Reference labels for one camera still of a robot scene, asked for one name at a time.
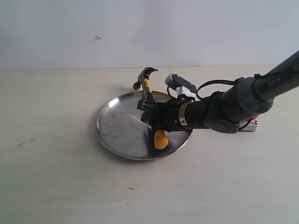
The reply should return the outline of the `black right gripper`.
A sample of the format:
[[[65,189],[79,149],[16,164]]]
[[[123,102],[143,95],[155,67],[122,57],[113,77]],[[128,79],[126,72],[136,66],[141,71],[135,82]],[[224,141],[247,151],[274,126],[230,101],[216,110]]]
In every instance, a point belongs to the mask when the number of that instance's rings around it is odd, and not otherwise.
[[[164,130],[166,132],[188,132],[193,128],[181,121],[186,119],[180,117],[180,111],[183,111],[187,105],[193,101],[169,100],[166,102],[155,102],[140,100],[137,104],[137,110],[144,111],[141,116],[141,122],[149,124],[154,129]]]

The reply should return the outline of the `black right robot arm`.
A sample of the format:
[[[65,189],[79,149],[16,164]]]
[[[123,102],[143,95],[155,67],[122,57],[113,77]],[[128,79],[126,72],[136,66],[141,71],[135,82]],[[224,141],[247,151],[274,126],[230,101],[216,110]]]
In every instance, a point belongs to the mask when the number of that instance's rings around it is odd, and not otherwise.
[[[182,88],[177,98],[156,102],[150,91],[149,75],[152,67],[145,68],[133,88],[143,88],[144,98],[138,102],[141,121],[153,131],[167,132],[194,129],[212,129],[220,133],[236,133],[257,116],[268,112],[274,98],[299,85],[299,54],[291,55],[265,75],[241,77],[234,81],[211,80],[199,88],[177,74],[170,74],[168,88]]]

